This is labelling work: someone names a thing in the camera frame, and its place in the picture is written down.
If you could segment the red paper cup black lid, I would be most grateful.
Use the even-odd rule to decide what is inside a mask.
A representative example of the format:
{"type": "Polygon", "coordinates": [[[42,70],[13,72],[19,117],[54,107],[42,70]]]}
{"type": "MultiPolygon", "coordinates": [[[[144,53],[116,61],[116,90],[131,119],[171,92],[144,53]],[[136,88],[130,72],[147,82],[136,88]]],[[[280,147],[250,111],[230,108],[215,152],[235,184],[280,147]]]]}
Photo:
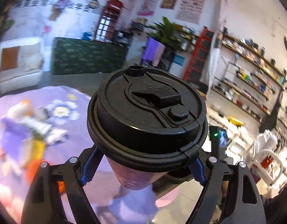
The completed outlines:
{"type": "Polygon", "coordinates": [[[197,159],[205,100],[160,69],[130,66],[105,78],[88,105],[88,132],[119,183],[141,190],[197,159]]]}

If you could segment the yellow tray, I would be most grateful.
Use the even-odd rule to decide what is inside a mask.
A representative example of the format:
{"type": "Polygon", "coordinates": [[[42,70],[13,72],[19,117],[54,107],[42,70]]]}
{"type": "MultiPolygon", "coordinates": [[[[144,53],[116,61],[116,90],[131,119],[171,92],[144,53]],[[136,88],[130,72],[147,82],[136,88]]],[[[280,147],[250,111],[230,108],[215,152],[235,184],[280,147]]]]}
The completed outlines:
{"type": "Polygon", "coordinates": [[[245,125],[242,121],[240,121],[240,120],[238,120],[238,119],[236,119],[234,117],[231,117],[231,116],[228,117],[228,120],[229,120],[230,123],[236,125],[237,127],[245,125]]]}

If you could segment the purple floral tablecloth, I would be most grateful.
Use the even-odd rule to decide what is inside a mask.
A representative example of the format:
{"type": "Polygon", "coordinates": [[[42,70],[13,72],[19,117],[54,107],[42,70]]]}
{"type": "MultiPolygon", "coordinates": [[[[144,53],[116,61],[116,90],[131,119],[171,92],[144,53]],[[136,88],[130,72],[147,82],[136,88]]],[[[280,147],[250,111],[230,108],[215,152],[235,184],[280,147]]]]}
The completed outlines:
{"type": "MultiPolygon", "coordinates": [[[[70,109],[62,129],[68,131],[63,143],[46,148],[43,160],[61,164],[72,156],[78,156],[92,146],[86,126],[86,114],[90,98],[88,95],[67,86],[48,86],[0,98],[0,138],[4,127],[1,119],[7,111],[21,101],[29,100],[34,108],[66,103],[70,109]]],[[[16,176],[9,162],[0,161],[0,201],[17,223],[21,222],[23,204],[38,165],[24,169],[16,176]]],[[[161,217],[165,209],[172,207],[179,190],[175,189],[158,198],[151,187],[132,191],[120,185],[106,158],[102,159],[93,180],[84,187],[94,212],[102,223],[169,223],[161,217]]]]}

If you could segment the red ladder shelf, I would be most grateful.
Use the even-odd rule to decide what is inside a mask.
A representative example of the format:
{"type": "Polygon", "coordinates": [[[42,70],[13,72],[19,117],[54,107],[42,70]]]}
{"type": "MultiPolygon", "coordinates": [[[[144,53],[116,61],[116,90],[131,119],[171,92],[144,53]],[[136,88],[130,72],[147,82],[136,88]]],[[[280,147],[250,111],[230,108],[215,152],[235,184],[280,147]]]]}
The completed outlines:
{"type": "Polygon", "coordinates": [[[183,75],[184,81],[199,81],[210,52],[213,35],[214,32],[210,31],[206,26],[203,28],[183,75]]]}

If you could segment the white sofa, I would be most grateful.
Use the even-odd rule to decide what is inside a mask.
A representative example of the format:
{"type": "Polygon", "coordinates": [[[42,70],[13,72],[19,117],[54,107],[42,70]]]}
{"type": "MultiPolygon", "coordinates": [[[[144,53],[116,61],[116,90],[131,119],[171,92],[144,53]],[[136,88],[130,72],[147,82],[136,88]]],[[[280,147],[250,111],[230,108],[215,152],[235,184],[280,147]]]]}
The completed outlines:
{"type": "Polygon", "coordinates": [[[43,39],[29,37],[0,43],[0,66],[4,48],[19,47],[17,68],[0,71],[0,94],[37,85],[43,75],[43,39]]]}

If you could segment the brown cushion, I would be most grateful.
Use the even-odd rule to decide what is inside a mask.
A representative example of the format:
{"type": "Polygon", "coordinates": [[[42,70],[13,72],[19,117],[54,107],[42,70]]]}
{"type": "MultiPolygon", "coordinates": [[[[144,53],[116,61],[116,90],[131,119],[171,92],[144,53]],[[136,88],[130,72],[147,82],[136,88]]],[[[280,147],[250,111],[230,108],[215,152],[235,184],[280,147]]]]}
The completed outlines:
{"type": "Polygon", "coordinates": [[[19,47],[4,48],[2,50],[0,71],[6,71],[17,68],[19,47]]]}

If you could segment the green patterned counter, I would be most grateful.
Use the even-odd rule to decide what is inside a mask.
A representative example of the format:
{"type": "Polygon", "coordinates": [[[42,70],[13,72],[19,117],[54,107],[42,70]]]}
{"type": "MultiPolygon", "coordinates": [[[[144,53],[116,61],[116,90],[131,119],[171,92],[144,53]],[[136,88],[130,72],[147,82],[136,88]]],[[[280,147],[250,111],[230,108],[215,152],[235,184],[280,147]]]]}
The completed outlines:
{"type": "Polygon", "coordinates": [[[51,53],[54,75],[109,73],[123,67],[128,49],[112,43],[55,38],[51,53]]]}

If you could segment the purple towel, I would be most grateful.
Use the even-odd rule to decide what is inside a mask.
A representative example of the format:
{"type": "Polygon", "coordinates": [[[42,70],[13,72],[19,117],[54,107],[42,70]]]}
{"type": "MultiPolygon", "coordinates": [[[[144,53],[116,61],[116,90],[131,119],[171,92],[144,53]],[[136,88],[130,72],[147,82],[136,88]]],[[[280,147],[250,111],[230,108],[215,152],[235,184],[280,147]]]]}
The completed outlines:
{"type": "Polygon", "coordinates": [[[153,38],[148,38],[146,47],[142,55],[142,61],[153,67],[157,67],[162,55],[165,51],[165,46],[153,38]]]}

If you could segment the green potted plant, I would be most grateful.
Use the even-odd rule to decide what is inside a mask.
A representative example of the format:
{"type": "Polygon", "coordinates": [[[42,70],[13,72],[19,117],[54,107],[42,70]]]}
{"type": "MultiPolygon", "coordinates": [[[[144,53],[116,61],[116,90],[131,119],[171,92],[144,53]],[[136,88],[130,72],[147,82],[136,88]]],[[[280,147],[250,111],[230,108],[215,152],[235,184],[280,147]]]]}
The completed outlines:
{"type": "Polygon", "coordinates": [[[153,38],[174,52],[181,50],[181,40],[175,35],[174,24],[167,17],[162,17],[161,23],[154,23],[149,28],[151,29],[148,32],[150,38],[153,38]]]}

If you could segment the red telephone booth cabinet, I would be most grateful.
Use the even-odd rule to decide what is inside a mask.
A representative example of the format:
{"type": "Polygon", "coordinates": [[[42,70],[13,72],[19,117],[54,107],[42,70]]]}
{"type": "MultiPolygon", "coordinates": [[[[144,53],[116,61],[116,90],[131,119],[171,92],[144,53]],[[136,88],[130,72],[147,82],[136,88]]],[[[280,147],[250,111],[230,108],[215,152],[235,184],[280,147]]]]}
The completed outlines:
{"type": "Polygon", "coordinates": [[[104,7],[95,31],[94,40],[109,42],[113,40],[115,27],[123,4],[119,0],[109,0],[104,7]]]}

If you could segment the blue wall sign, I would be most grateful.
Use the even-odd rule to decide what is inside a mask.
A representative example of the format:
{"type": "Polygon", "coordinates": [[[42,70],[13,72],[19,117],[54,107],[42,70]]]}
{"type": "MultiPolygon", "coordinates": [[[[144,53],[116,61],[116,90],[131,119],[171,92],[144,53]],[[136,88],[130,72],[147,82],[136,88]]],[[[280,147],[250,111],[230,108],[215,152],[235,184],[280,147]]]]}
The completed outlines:
{"type": "Polygon", "coordinates": [[[183,67],[184,61],[185,61],[185,57],[178,55],[178,54],[176,54],[174,56],[174,60],[173,60],[174,64],[177,64],[177,65],[183,67]]]}

